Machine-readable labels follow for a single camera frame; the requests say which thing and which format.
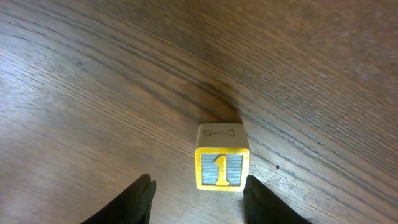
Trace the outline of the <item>yellow number 1 block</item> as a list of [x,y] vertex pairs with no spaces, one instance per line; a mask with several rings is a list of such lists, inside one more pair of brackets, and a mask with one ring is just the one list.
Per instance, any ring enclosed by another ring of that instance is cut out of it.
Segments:
[[241,123],[203,123],[195,144],[199,190],[241,192],[249,172],[249,143]]

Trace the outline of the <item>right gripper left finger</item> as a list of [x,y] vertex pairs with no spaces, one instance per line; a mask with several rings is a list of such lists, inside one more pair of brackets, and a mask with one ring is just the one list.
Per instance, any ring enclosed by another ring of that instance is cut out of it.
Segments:
[[149,224],[155,193],[156,181],[143,174],[81,224]]

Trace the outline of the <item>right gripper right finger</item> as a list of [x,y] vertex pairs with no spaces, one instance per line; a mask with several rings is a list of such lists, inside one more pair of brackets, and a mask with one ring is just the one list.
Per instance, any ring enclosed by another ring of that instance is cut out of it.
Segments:
[[247,224],[310,224],[253,175],[246,178],[243,203]]

